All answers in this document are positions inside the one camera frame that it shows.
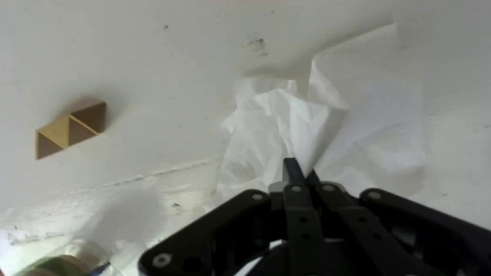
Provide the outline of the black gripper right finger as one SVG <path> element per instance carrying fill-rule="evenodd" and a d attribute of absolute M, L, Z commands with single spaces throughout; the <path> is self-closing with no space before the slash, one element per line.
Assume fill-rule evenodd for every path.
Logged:
<path fill-rule="evenodd" d="M 323 212 L 336 224 L 352 250 L 369 267 L 367 276 L 436 276 L 436 270 L 413 258 L 382 222 L 336 183 L 321 181 L 316 172 L 307 184 Z"/>

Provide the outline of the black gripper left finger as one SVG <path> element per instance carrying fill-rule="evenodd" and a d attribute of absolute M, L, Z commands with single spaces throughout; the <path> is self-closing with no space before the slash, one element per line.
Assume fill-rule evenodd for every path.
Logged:
<path fill-rule="evenodd" d="M 318 210 L 295 158 L 284 160 L 283 190 L 292 276 L 333 276 Z"/>

